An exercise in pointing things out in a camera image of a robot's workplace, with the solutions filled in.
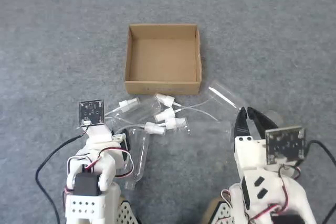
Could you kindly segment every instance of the black cable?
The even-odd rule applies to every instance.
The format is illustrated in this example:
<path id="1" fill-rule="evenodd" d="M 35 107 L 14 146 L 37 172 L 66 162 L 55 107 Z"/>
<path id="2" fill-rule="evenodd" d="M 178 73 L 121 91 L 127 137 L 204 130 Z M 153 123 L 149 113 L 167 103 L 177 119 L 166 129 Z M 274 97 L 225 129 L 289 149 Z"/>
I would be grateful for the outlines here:
<path id="1" fill-rule="evenodd" d="M 45 190 L 45 188 L 41 185 L 41 182 L 40 180 L 38 179 L 38 174 L 40 173 L 41 169 L 45 166 L 45 164 L 51 159 L 51 157 L 56 153 L 58 152 L 60 149 L 62 149 L 64 146 L 72 143 L 73 141 L 81 138 L 82 136 L 85 135 L 86 131 L 88 130 L 89 127 L 86 128 L 86 130 L 78 135 L 78 136 L 75 136 L 67 141 L 65 141 L 64 143 L 62 143 L 59 147 L 57 147 L 55 150 L 53 150 L 47 157 L 46 159 L 40 164 L 40 166 L 37 168 L 36 170 L 36 173 L 35 173 L 35 181 L 36 181 L 36 184 L 37 186 L 41 189 L 42 193 L 44 193 L 44 195 L 47 197 L 47 199 L 49 200 L 51 206 L 53 207 L 54 209 L 54 212 L 55 212 L 55 215 L 56 215 L 56 221 L 57 221 L 57 224 L 60 224 L 60 220 L 59 220 L 59 214 L 58 214 L 58 211 L 57 211 L 57 208 L 56 208 L 56 205 L 53 201 L 53 199 L 50 197 L 50 195 L 47 193 L 47 191 Z"/>
<path id="2" fill-rule="evenodd" d="M 335 212 L 336 210 L 336 203 L 335 205 L 330 209 L 329 213 L 327 214 L 327 216 L 325 217 L 325 219 L 323 220 L 323 222 L 321 224 L 327 224 L 328 220 L 330 219 L 330 217 L 332 216 L 332 214 Z"/>
<path id="3" fill-rule="evenodd" d="M 327 155 L 330 157 L 331 161 L 334 163 L 334 166 L 336 166 L 336 159 L 331 154 L 330 150 L 328 150 L 328 148 L 321 141 L 318 141 L 318 140 L 310 140 L 308 142 L 306 150 L 305 150 L 306 151 L 306 154 L 305 154 L 306 157 L 309 153 L 309 149 L 310 149 L 311 144 L 318 144 L 327 153 Z M 296 162 L 295 165 L 299 166 L 299 165 L 302 164 L 302 162 L 303 162 L 303 160 L 299 160 L 299 161 Z"/>
<path id="4" fill-rule="evenodd" d="M 330 157 L 330 159 L 333 162 L 334 166 L 336 166 L 336 159 L 335 159 L 335 157 L 332 155 L 332 153 L 330 152 L 330 150 L 328 150 L 328 148 L 321 141 L 318 141 L 318 140 L 311 140 L 311 141 L 308 142 L 307 147 L 306 147 L 306 154 L 305 154 L 305 156 L 308 155 L 310 146 L 312 144 L 318 144 L 327 153 L 327 155 Z M 296 162 L 296 166 L 301 165 L 302 162 L 303 162 L 303 160 L 297 161 Z M 323 220 L 323 222 L 321 224 L 327 224 L 328 220 L 330 219 L 330 217 L 333 215 L 333 213 L 335 211 L 336 211 L 336 204 L 330 209 L 330 211 L 328 212 L 327 216 L 324 218 L 324 220 Z"/>

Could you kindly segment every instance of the white wire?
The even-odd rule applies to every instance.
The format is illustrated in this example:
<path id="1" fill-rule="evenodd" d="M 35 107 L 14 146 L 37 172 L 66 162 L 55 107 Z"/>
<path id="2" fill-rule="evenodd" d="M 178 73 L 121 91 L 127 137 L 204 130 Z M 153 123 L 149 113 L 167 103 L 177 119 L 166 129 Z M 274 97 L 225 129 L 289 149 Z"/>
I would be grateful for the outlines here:
<path id="1" fill-rule="evenodd" d="M 117 107 L 117 108 L 115 108 L 114 110 L 111 110 L 110 112 L 105 113 L 105 116 L 107 116 L 107 115 L 109 115 L 109 114 L 111 114 L 111 113 L 117 111 L 117 110 L 120 109 L 120 108 L 121 108 L 121 107 Z"/>
<path id="2" fill-rule="evenodd" d="M 200 110 L 200 109 L 195 109 L 194 108 L 194 107 L 203 105 L 204 103 L 208 102 L 209 100 L 210 99 L 205 100 L 204 102 L 201 102 L 201 103 L 198 103 L 198 104 L 195 104 L 195 105 L 191 105 L 191 106 L 183 106 L 183 105 L 181 105 L 181 110 L 187 110 L 187 109 L 189 109 L 189 110 L 198 111 L 198 112 L 201 112 L 201 113 L 203 113 L 205 115 L 210 116 L 213 120 L 218 121 L 218 119 L 216 117 L 214 117 L 213 115 L 209 114 L 208 112 L 205 112 L 204 110 Z"/>
<path id="3" fill-rule="evenodd" d="M 128 156 L 130 157 L 130 161 L 132 163 L 132 169 L 131 169 L 131 171 L 128 174 L 124 175 L 124 176 L 118 177 L 118 178 L 126 178 L 126 177 L 130 176 L 134 172 L 134 162 L 133 162 L 132 155 L 131 155 L 130 152 L 125 151 L 125 150 L 121 150 L 121 151 L 128 154 Z"/>
<path id="4" fill-rule="evenodd" d="M 227 189 L 223 189 L 222 191 L 220 191 L 220 196 L 222 197 L 222 199 L 229 205 L 230 208 L 232 208 L 231 202 L 229 202 L 224 196 L 223 196 L 223 192 L 227 192 L 230 195 L 230 191 Z"/>
<path id="5" fill-rule="evenodd" d="M 131 155 L 131 153 L 129 152 L 129 151 L 126 151 L 126 150 L 123 150 L 123 149 L 121 149 L 121 148 L 113 148 L 112 147 L 112 149 L 107 149 L 107 150 L 105 150 L 105 152 L 106 151 L 113 151 L 113 150 L 116 150 L 116 151 L 121 151 L 121 152 L 125 152 L 125 153 L 127 153 L 127 155 L 130 157 L 130 161 L 131 161 L 131 164 L 132 164 L 132 169 L 131 169 L 131 171 L 128 173 L 128 174 L 126 174 L 125 176 L 121 176 L 121 177 L 118 177 L 118 178 L 126 178 L 126 177 L 128 177 L 128 176 L 130 176 L 132 173 L 133 173 L 133 171 L 134 171 L 134 162 L 133 162 L 133 159 L 132 159 L 132 155 Z M 97 159 L 95 159 L 94 161 L 92 161 L 90 164 L 88 164 L 86 167 L 88 167 L 88 166 L 90 166 L 90 165 L 92 165 L 94 162 L 97 162 L 97 160 L 99 160 L 101 158 L 101 156 L 99 156 Z"/>
<path id="6" fill-rule="evenodd" d="M 210 100 L 210 99 L 205 100 L 204 102 L 201 102 L 201 103 L 198 103 L 198 104 L 195 104 L 195 105 L 191 105 L 191 106 L 183 106 L 183 105 L 181 105 L 181 107 L 183 107 L 184 109 L 193 108 L 193 107 L 201 106 L 201 105 L 203 105 L 204 103 L 208 102 L 209 100 Z"/>
<path id="7" fill-rule="evenodd" d="M 78 155 L 78 156 L 72 156 L 72 157 L 69 157 L 68 160 L 67 160 L 67 174 L 69 174 L 69 162 L 73 159 L 73 158 L 76 158 L 76 159 L 79 159 L 79 158 L 86 158 L 88 161 L 89 161 L 89 164 L 91 163 L 91 160 L 90 158 L 87 156 L 87 155 Z"/>
<path id="8" fill-rule="evenodd" d="M 121 127 L 120 129 L 118 129 L 115 134 L 119 134 L 120 132 L 122 132 L 124 129 L 130 128 L 130 127 L 140 127 L 140 128 L 144 128 L 145 125 L 144 124 L 131 124 L 131 125 L 126 125 L 124 127 Z"/>
<path id="9" fill-rule="evenodd" d="M 181 110 L 183 110 L 183 109 L 189 109 L 189 110 L 194 110 L 194 111 L 201 112 L 201 113 L 203 113 L 205 115 L 210 116 L 213 120 L 218 121 L 218 119 L 216 117 L 214 117 L 213 115 L 209 114 L 208 112 L 205 112 L 204 110 L 199 110 L 199 109 L 195 109 L 195 108 L 184 108 L 184 107 L 182 107 Z"/>

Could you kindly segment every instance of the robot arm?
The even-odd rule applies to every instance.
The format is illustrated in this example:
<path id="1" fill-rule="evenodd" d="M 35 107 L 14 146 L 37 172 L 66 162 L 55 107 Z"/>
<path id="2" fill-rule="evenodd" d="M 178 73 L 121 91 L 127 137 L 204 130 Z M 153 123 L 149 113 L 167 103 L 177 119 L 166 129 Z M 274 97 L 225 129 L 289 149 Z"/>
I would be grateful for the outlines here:
<path id="1" fill-rule="evenodd" d="M 90 220 L 96 224 L 114 224 L 120 188 L 113 179 L 116 170 L 124 168 L 129 158 L 124 159 L 125 151 L 121 149 L 125 134 L 112 136 L 105 125 L 89 127 L 87 134 L 84 148 L 67 162 L 67 191 L 70 192 L 66 197 L 67 223 Z"/>
<path id="2" fill-rule="evenodd" d="M 261 140 L 253 140 L 247 126 L 247 115 L 252 119 Z M 244 202 L 242 216 L 256 224 L 273 223 L 274 215 L 296 214 L 302 223 L 316 224 L 306 192 L 294 179 L 293 166 L 304 158 L 304 129 L 277 125 L 259 111 L 241 108 L 234 128 L 234 151 Z"/>

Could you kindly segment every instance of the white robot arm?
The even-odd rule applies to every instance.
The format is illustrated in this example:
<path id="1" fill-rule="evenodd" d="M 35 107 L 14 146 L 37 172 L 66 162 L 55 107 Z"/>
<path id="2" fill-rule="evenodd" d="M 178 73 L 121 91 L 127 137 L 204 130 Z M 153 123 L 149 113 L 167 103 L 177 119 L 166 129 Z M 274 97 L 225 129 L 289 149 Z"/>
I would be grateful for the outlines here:
<path id="1" fill-rule="evenodd" d="M 113 179 L 130 158 L 124 159 L 128 152 L 120 145 L 125 134 L 112 136 L 105 125 L 89 127 L 87 134 L 84 148 L 67 162 L 67 224 L 115 224 L 120 188 Z"/>
<path id="2" fill-rule="evenodd" d="M 255 122 L 260 140 L 250 136 L 247 115 Z M 224 190 L 230 201 L 222 195 L 224 201 L 220 204 L 228 209 L 227 214 L 214 214 L 210 223 L 316 224 L 306 192 L 295 181 L 300 172 L 296 163 L 304 159 L 304 147 L 304 128 L 278 129 L 259 111 L 241 108 L 234 128 L 240 183 Z M 223 207 L 219 205 L 217 213 Z"/>

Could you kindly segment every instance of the perforated plate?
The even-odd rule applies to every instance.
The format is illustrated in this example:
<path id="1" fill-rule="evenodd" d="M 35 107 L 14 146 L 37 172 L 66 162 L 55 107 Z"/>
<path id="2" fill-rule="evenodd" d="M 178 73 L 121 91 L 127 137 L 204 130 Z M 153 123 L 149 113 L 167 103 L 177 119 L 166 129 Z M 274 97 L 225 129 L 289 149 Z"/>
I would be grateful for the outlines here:
<path id="1" fill-rule="evenodd" d="M 117 224 L 138 224 L 128 201 L 123 201 L 118 209 Z"/>
<path id="2" fill-rule="evenodd" d="M 231 209 L 226 202 L 219 202 L 217 211 L 210 224 L 234 224 L 234 218 L 231 217 Z"/>
<path id="3" fill-rule="evenodd" d="M 305 157 L 306 131 L 301 126 L 284 127 L 266 130 L 267 164 L 277 164 L 285 158 L 285 162 L 298 161 Z"/>

